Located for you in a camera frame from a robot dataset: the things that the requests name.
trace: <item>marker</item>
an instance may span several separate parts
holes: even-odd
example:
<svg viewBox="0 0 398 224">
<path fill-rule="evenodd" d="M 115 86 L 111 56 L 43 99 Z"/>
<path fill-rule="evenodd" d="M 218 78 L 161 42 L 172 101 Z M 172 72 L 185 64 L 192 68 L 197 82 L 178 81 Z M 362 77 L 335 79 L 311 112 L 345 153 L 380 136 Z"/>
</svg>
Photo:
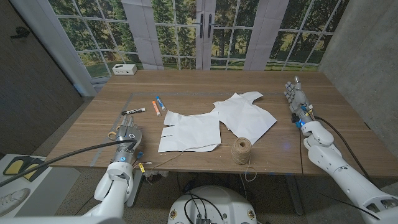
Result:
<svg viewBox="0 0 398 224">
<path fill-rule="evenodd" d="M 145 112 L 145 108 L 135 109 L 135 110 L 130 110 L 130 111 L 122 111 L 121 114 L 126 115 L 126 114 L 140 113 L 140 112 Z"/>
<path fill-rule="evenodd" d="M 152 104 L 154 105 L 154 108 L 155 108 L 155 111 L 156 111 L 156 115 L 157 116 L 162 116 L 160 111 L 159 111 L 159 109 L 157 108 L 156 101 L 152 101 Z"/>
<path fill-rule="evenodd" d="M 162 108 L 162 111 L 165 111 L 166 107 L 164 106 L 162 100 L 160 100 L 159 96 L 156 96 L 156 100 L 159 102 L 159 106 Z"/>
</svg>

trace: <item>table leg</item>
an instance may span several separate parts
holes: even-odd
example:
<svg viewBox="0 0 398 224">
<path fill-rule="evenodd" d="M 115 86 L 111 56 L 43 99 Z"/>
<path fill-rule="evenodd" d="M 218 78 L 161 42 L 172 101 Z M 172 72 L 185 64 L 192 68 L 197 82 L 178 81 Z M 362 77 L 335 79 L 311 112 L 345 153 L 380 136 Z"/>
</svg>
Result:
<svg viewBox="0 0 398 224">
<path fill-rule="evenodd" d="M 134 173 L 134 178 L 132 180 L 133 186 L 131 190 L 131 195 L 126 202 L 128 207 L 133 207 L 136 204 L 137 196 L 139 189 L 141 188 L 142 181 L 144 180 L 144 176 L 141 170 L 136 170 Z"/>
<path fill-rule="evenodd" d="M 300 192 L 297 187 L 296 179 L 292 175 L 285 175 L 287 186 L 289 187 L 290 196 L 292 197 L 294 210 L 297 215 L 303 215 L 304 210 L 300 200 Z"/>
</svg>

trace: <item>wooden table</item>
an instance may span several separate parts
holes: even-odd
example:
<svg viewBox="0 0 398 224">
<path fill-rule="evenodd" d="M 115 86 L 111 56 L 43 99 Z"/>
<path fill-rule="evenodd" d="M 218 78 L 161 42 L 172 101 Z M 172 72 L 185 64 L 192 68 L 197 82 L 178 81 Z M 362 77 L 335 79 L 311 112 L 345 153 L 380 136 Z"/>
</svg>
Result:
<svg viewBox="0 0 398 224">
<path fill-rule="evenodd" d="M 369 175 L 398 177 L 396 158 L 365 125 L 327 77 L 318 72 L 139 70 L 134 76 L 113 76 L 47 159 L 104 143 L 107 133 L 116 126 L 115 121 L 123 107 L 128 104 L 128 110 L 147 109 L 145 113 L 135 114 L 134 121 L 143 135 L 137 150 L 144 152 L 142 161 L 153 162 L 146 166 L 150 169 L 179 153 L 157 152 L 165 111 L 161 111 L 161 117 L 156 116 L 152 106 L 156 95 L 160 96 L 168 110 L 190 115 L 210 112 L 214 108 L 213 102 L 226 100 L 235 92 L 259 91 L 264 96 L 254 104 L 270 112 L 277 122 L 253 145 L 251 165 L 259 174 L 301 174 L 299 131 L 290 122 L 291 113 L 283 94 L 285 83 L 293 81 L 295 75 L 300 77 L 302 88 L 314 105 L 316 114 L 341 132 Z M 335 145 L 344 159 L 359 170 L 340 138 L 328 126 L 325 127 L 334 135 Z M 156 169 L 232 173 L 245 171 L 246 166 L 235 164 L 231 158 L 231 145 L 236 136 L 223 123 L 220 123 L 220 130 L 221 145 L 214 151 L 184 152 L 182 156 Z M 111 146 L 102 149 L 101 153 L 98 150 L 89 151 L 52 165 L 105 168 L 115 150 L 116 146 Z M 304 146 L 302 151 L 304 172 L 325 175 L 324 171 L 308 160 Z"/>
</svg>

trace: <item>twine spool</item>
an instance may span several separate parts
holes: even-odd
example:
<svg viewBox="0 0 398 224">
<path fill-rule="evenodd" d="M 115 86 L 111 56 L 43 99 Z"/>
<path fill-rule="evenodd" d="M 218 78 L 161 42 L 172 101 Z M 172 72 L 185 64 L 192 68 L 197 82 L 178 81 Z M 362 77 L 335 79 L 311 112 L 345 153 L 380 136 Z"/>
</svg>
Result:
<svg viewBox="0 0 398 224">
<path fill-rule="evenodd" d="M 238 138 L 232 145 L 232 160 L 239 164 L 247 164 L 251 154 L 251 142 L 246 138 Z"/>
</svg>

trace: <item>shoe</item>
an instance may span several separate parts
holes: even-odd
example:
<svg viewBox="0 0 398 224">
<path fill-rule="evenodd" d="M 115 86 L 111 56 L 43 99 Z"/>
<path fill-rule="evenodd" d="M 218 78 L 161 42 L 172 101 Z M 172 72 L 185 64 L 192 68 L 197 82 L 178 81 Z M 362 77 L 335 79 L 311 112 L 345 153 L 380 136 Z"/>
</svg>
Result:
<svg viewBox="0 0 398 224">
<path fill-rule="evenodd" d="M 24 188 L 17 190 L 12 194 L 0 197 L 0 217 L 13 211 L 18 207 L 30 194 L 30 189 Z"/>
</svg>

